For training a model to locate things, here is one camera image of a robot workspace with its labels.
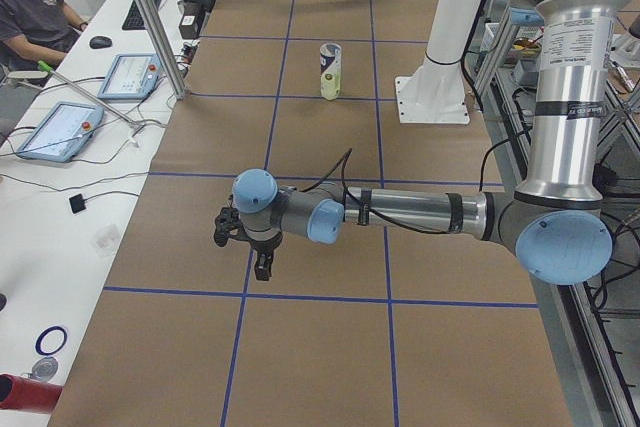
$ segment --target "white pipe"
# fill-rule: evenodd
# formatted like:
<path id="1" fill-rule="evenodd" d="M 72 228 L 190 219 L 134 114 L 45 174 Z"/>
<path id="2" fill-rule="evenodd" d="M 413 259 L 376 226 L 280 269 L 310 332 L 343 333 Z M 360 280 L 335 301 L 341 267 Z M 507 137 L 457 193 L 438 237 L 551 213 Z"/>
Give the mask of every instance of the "white pipe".
<path id="1" fill-rule="evenodd" d="M 481 0 L 439 0 L 428 57 L 412 77 L 398 77 L 396 92 L 400 122 L 468 124 L 464 85 L 458 60 Z"/>

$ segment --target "light blue joint cap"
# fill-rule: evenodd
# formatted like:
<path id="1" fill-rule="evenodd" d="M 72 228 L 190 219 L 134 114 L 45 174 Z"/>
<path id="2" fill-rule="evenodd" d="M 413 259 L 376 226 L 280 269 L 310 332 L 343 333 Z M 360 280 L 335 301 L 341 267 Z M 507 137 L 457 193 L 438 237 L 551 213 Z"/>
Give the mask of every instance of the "light blue joint cap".
<path id="1" fill-rule="evenodd" d="M 313 242 L 333 244 L 340 234 L 344 219 L 344 205 L 325 199 L 313 209 L 307 223 L 307 237 Z"/>
<path id="2" fill-rule="evenodd" d="M 262 169 L 245 170 L 233 183 L 233 203 L 243 214 L 255 214 L 271 204 L 278 193 L 276 179 Z"/>
<path id="3" fill-rule="evenodd" d="M 544 19 L 535 10 L 511 7 L 511 23 L 513 25 L 523 25 L 526 27 L 542 27 L 544 25 Z"/>
<path id="4" fill-rule="evenodd" d="M 604 223 L 587 212 L 564 210 L 522 231 L 516 257 L 532 275 L 557 285 L 584 282 L 607 265 L 613 243 Z"/>

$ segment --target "person's arm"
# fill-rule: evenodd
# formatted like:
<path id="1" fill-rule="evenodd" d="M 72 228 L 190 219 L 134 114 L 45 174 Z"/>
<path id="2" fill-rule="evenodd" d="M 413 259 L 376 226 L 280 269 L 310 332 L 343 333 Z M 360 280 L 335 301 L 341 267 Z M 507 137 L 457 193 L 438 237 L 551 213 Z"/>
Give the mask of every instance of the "person's arm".
<path id="1" fill-rule="evenodd" d="M 18 35 L 4 41 L 5 45 L 25 60 L 44 60 L 50 65 L 59 65 L 67 55 L 65 52 L 32 44 L 24 35 Z"/>
<path id="2" fill-rule="evenodd" d="M 76 13 L 76 11 L 73 10 L 73 8 L 71 8 L 71 6 L 66 2 L 62 3 L 62 12 L 64 13 L 64 16 L 67 18 L 67 22 L 71 27 L 84 32 L 84 29 L 87 28 L 87 22 L 82 20 L 82 17 L 80 17 Z"/>

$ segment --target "red cylinder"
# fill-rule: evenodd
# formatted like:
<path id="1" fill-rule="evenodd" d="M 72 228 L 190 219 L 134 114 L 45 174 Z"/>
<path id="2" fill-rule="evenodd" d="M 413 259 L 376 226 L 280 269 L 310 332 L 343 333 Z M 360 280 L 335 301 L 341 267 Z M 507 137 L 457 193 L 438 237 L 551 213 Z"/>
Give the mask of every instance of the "red cylinder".
<path id="1" fill-rule="evenodd" d="M 50 414 L 61 393 L 61 385 L 10 374 L 0 375 L 0 409 Z"/>

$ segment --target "label on robot arm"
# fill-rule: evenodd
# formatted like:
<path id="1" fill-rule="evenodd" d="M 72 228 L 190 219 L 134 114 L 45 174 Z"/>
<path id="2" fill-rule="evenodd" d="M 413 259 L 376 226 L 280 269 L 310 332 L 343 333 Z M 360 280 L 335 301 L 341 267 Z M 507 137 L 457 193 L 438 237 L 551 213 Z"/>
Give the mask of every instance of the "label on robot arm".
<path id="1" fill-rule="evenodd" d="M 607 70 L 613 20 L 576 19 L 545 28 L 540 70 L 591 66 Z"/>

